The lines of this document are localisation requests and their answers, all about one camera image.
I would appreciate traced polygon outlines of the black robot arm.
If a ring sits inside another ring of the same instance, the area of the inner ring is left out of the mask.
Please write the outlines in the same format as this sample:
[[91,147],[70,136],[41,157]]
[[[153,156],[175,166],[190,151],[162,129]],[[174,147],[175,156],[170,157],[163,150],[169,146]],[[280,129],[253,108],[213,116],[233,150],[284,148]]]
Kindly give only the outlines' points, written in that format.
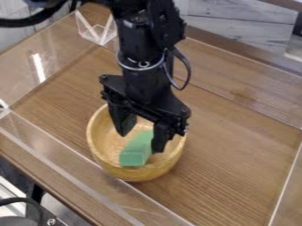
[[178,99],[174,62],[188,58],[177,49],[186,38],[186,22],[174,0],[93,0],[111,12],[117,23],[122,74],[105,74],[102,97],[107,101],[117,132],[126,136],[139,117],[154,124],[151,150],[186,134],[190,108]]

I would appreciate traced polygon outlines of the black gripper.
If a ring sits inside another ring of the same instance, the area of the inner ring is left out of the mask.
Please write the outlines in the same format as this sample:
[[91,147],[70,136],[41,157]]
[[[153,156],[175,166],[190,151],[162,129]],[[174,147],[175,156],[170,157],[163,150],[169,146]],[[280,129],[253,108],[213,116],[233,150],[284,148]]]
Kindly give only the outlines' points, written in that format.
[[118,134],[125,137],[142,117],[154,124],[153,153],[163,153],[171,137],[186,134],[192,117],[192,109],[174,94],[169,79],[157,75],[105,74],[99,83]]

